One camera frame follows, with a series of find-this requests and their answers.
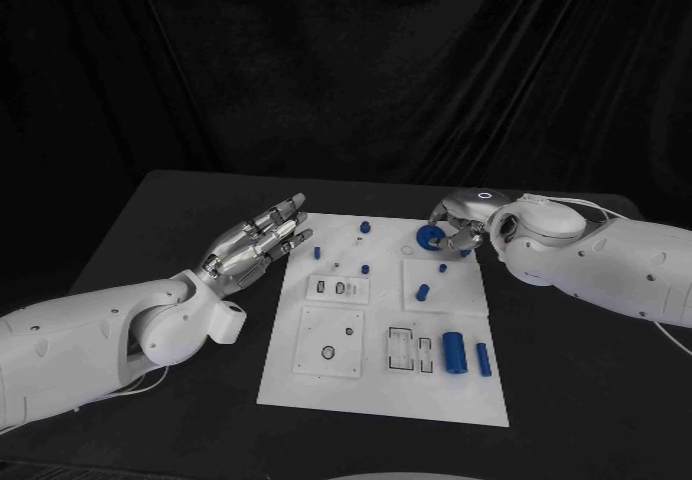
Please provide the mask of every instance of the black backdrop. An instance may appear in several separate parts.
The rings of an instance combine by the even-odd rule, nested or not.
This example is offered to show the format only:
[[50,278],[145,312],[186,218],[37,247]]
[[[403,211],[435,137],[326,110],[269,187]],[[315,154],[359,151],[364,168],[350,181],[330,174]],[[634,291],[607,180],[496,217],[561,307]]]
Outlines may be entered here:
[[692,226],[692,0],[3,2],[0,31],[3,310],[155,168],[611,192]]

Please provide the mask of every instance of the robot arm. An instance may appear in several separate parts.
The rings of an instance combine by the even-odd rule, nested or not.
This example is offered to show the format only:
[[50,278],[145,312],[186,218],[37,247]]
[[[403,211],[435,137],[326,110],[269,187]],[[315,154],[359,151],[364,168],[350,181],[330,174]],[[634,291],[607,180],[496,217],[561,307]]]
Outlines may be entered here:
[[[478,237],[463,248],[475,248],[488,234],[499,259],[523,282],[553,285],[631,317],[692,327],[692,232],[625,218],[588,225],[572,208],[546,197],[525,195],[510,202],[480,189],[442,200],[431,226],[444,215],[465,238],[467,232]],[[429,244],[454,248],[457,235]]]
[[246,314],[222,299],[311,236],[295,195],[219,237],[170,280],[31,305],[0,318],[0,433],[78,408],[183,362],[206,336],[233,343]]

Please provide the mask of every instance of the blue object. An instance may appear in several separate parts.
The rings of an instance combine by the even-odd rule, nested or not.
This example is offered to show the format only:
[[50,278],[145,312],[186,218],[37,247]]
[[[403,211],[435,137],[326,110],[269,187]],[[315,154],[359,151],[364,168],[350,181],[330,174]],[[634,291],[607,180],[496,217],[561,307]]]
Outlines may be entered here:
[[447,332],[442,335],[444,345],[444,366],[447,373],[465,373],[464,337],[458,332]]
[[432,239],[444,238],[444,230],[439,227],[432,227],[431,225],[424,225],[418,229],[418,233],[415,234],[415,240],[418,241],[418,245],[429,251],[439,250],[439,247],[434,247],[429,244]]
[[484,343],[475,344],[475,351],[478,352],[480,375],[483,377],[491,377],[493,371],[490,370],[490,360],[487,358],[487,348]]
[[429,292],[429,287],[425,284],[422,284],[421,288],[418,289],[418,293],[415,294],[415,298],[418,299],[419,302],[425,301],[425,297],[428,296],[428,292]]

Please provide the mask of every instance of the table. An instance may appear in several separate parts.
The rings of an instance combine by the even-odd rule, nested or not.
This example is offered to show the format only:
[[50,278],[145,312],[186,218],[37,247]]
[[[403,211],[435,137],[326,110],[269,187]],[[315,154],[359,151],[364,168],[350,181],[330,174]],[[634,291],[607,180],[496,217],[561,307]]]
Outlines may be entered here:
[[[424,219],[450,191],[155,171],[72,293],[170,277],[226,228],[297,192],[307,211]],[[579,196],[638,216],[620,196]],[[692,359],[648,322],[519,282],[488,245],[478,261],[510,428],[256,405],[282,259],[232,297],[248,311],[238,343],[209,341],[150,392],[0,437],[0,458],[196,478],[680,478],[692,472]],[[692,332],[672,331],[689,344]]]

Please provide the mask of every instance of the white robotic hand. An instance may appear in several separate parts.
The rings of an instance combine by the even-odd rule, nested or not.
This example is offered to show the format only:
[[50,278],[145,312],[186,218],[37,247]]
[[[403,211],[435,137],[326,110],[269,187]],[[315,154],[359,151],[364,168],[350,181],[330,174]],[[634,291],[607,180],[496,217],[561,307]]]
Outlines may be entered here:
[[228,230],[194,271],[42,302],[0,318],[0,434],[121,395],[111,392],[190,358],[207,336],[235,342],[246,314],[223,297],[311,236],[311,230],[295,234],[304,199],[295,195]]
[[[599,209],[587,223],[562,203]],[[473,249],[487,233],[499,259],[523,282],[553,285],[566,294],[630,317],[692,327],[692,232],[628,220],[578,199],[525,194],[510,199],[461,189],[441,201],[429,226],[447,215],[458,229],[432,238],[439,248]]]

